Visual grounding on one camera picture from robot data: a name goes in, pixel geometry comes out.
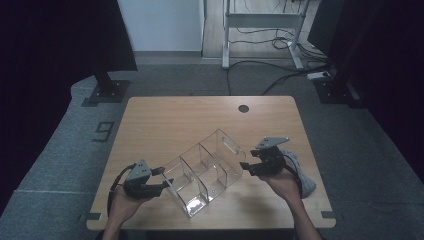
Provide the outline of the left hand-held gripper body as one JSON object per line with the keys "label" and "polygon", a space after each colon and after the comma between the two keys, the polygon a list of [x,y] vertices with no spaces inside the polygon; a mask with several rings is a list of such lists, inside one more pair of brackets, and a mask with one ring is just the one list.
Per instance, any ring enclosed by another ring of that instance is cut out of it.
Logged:
{"label": "left hand-held gripper body", "polygon": [[125,193],[133,199],[149,199],[157,196],[155,189],[147,185],[151,170],[144,160],[137,163],[124,181]]}

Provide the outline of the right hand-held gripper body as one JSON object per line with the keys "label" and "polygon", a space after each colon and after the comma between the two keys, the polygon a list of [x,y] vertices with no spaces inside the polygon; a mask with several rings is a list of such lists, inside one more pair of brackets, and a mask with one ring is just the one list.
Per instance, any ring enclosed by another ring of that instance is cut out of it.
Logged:
{"label": "right hand-held gripper body", "polygon": [[256,166],[257,176],[273,176],[279,173],[285,166],[286,160],[279,149],[279,145],[288,142],[288,137],[264,137],[255,150],[263,150],[265,153],[258,157],[261,162]]}

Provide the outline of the grey cloth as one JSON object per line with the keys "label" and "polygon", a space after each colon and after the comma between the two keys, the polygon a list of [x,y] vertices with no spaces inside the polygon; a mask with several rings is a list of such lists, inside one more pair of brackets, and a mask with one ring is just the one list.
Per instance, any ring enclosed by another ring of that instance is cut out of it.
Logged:
{"label": "grey cloth", "polygon": [[284,148],[281,148],[280,151],[283,156],[287,158],[288,165],[297,173],[298,179],[300,181],[299,189],[301,192],[301,198],[308,197],[316,189],[316,183],[303,173],[298,162],[297,155],[294,152]]}

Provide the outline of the clear plastic organizer box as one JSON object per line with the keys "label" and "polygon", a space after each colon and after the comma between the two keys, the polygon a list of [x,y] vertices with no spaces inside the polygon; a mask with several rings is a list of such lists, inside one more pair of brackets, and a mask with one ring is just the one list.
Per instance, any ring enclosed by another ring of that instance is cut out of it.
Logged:
{"label": "clear plastic organizer box", "polygon": [[192,218],[238,181],[246,160],[242,148],[217,129],[165,165],[162,179],[171,198]]}

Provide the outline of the person's right hand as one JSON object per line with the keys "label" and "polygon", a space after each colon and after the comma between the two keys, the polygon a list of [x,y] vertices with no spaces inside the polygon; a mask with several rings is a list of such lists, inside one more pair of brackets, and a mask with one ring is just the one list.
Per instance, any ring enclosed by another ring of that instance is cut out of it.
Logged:
{"label": "person's right hand", "polygon": [[295,178],[286,169],[281,170],[274,176],[260,176],[259,179],[266,182],[270,188],[287,203],[301,199]]}

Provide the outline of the person's left hand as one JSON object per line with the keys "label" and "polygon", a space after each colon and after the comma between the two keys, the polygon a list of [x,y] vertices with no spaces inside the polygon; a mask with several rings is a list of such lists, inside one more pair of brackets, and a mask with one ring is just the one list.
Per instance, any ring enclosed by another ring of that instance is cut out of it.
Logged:
{"label": "person's left hand", "polygon": [[129,220],[145,202],[146,199],[137,200],[131,198],[122,187],[118,187],[113,194],[109,219],[114,222],[124,223]]}

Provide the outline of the black stand with square base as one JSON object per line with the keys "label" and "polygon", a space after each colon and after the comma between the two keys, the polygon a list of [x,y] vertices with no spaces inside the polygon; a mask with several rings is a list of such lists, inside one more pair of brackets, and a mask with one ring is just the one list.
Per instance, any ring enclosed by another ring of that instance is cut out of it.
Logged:
{"label": "black stand with square base", "polygon": [[109,74],[99,68],[94,69],[97,85],[91,96],[90,103],[120,103],[130,85],[128,80],[112,80]]}
{"label": "black stand with square base", "polygon": [[359,92],[350,81],[322,79],[313,81],[323,104],[346,104],[351,108],[362,108]]}

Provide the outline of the white power strip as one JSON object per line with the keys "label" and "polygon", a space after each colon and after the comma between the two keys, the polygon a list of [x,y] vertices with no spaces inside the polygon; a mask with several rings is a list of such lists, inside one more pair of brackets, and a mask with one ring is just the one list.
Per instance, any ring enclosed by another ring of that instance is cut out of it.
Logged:
{"label": "white power strip", "polygon": [[326,78],[326,77],[330,77],[330,73],[327,72],[327,71],[315,72],[315,73],[309,73],[309,74],[307,74],[307,79],[308,80],[315,80],[315,79],[321,79],[321,78]]}

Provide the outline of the black curtain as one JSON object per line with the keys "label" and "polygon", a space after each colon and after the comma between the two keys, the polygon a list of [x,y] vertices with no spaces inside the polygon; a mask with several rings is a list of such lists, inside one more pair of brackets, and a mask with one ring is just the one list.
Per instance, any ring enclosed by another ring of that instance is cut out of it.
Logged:
{"label": "black curtain", "polygon": [[0,215],[90,76],[133,70],[118,0],[0,0]]}
{"label": "black curtain", "polygon": [[424,0],[320,0],[308,41],[424,183]]}

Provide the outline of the white metal desk frame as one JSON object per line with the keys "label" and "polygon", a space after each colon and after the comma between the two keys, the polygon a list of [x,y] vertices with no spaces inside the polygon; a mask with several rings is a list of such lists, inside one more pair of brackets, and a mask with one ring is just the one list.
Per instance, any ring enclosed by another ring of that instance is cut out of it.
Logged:
{"label": "white metal desk frame", "polygon": [[298,13],[232,13],[230,11],[231,0],[223,0],[223,28],[224,38],[222,45],[222,68],[230,66],[230,41],[231,28],[281,28],[293,29],[294,36],[288,42],[288,51],[298,70],[304,68],[300,50],[297,47],[301,30],[306,19],[307,10],[311,0],[302,0]]}

